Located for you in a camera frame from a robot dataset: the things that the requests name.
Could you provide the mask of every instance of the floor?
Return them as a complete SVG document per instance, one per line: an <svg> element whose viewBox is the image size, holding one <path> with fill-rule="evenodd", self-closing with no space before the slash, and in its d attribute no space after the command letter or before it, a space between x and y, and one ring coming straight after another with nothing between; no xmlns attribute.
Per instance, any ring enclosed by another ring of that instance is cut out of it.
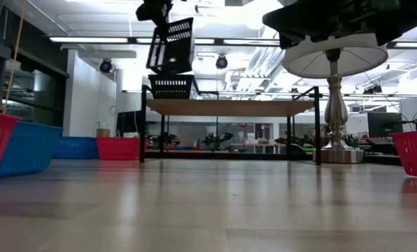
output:
<svg viewBox="0 0 417 252"><path fill-rule="evenodd" d="M55 160L0 180L0 251L415 251L401 167Z"/></svg>

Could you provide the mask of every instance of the lamp shade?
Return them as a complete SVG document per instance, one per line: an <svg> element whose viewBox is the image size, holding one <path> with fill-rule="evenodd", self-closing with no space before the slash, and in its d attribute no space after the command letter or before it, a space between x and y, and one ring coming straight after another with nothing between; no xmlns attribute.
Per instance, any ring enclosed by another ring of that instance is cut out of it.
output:
<svg viewBox="0 0 417 252"><path fill-rule="evenodd" d="M341 77L369 71L388 59L385 45L378 46L375 34L356 34L342 38L329 37L313 43L309 37L299 45L286 50L283 66L302 78L328 78L330 62L325 52L341 48L338 72Z"/></svg>

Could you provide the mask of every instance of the metal rod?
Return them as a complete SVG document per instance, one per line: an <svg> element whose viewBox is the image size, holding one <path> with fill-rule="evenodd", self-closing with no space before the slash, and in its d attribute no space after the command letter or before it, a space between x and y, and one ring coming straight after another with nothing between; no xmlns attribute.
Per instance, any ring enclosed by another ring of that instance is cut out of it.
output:
<svg viewBox="0 0 417 252"><path fill-rule="evenodd" d="M165 115L162 115L162 120L160 121L160 140L159 140L159 148L160 148L160 157L164 152L164 145L165 145Z"/></svg>
<svg viewBox="0 0 417 252"><path fill-rule="evenodd" d="M321 153L321 148L322 148L322 143L320 140L320 104L319 104L319 87L316 87L314 89L314 127L315 127L315 132L316 132L316 138L314 139L315 144L314 146L316 147L316 165L321 165L322 164L322 153Z"/></svg>
<svg viewBox="0 0 417 252"><path fill-rule="evenodd" d="M140 119L140 163L145 162L145 134L146 134L146 85L141 87L141 119Z"/></svg>
<svg viewBox="0 0 417 252"><path fill-rule="evenodd" d="M27 0L27 3L33 6L40 14L42 14L44 17L46 17L50 22L55 24L58 28L60 28L65 34L68 34L67 30L62 28L59 24L57 24L51 17L49 17L47 14L45 14L38 6L35 6L30 0Z"/></svg>
<svg viewBox="0 0 417 252"><path fill-rule="evenodd" d="M303 93L301 93L301 94L294 94L294 95L297 95L296 97L294 97L294 96L292 96L292 99L294 100L294 101L297 101L298 99L300 99L300 98L302 98L302 97L304 97L304 96L306 96L307 94L309 94L311 91L313 91L314 90L314 88L316 88L316 87L312 87L312 88L310 88L310 89L308 89L306 92L303 92Z"/></svg>
<svg viewBox="0 0 417 252"><path fill-rule="evenodd" d="M286 117L286 154L288 155L288 159L291 158L291 117Z"/></svg>
<svg viewBox="0 0 417 252"><path fill-rule="evenodd" d="M295 137L295 116L292 117L292 136Z"/></svg>

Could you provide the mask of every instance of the monitor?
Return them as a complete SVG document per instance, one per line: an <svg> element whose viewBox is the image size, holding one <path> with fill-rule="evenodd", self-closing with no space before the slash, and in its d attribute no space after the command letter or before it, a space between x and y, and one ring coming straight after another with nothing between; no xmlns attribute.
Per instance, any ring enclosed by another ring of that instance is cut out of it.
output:
<svg viewBox="0 0 417 252"><path fill-rule="evenodd" d="M403 132L400 113L368 113L369 137L390 137L392 133Z"/></svg>
<svg viewBox="0 0 417 252"><path fill-rule="evenodd" d="M137 127L141 122L141 111L122 112L117 117L117 130L124 133L138 132Z"/></svg>

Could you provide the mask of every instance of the window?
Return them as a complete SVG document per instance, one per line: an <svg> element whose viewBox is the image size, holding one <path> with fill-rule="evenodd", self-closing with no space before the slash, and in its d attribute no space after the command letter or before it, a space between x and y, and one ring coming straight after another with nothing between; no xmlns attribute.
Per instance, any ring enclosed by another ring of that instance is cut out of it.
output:
<svg viewBox="0 0 417 252"><path fill-rule="evenodd" d="M62 113L59 111L51 111L44 108L21 104L16 101L8 101L8 115L20 117L28 123L39 123L44 125L62 126Z"/></svg>
<svg viewBox="0 0 417 252"><path fill-rule="evenodd" d="M15 67L13 84L10 89L11 97L23 99L30 104L51 109L64 109L65 85L64 81L53 78L26 64L6 61L4 76L4 96L8 91L11 71Z"/></svg>

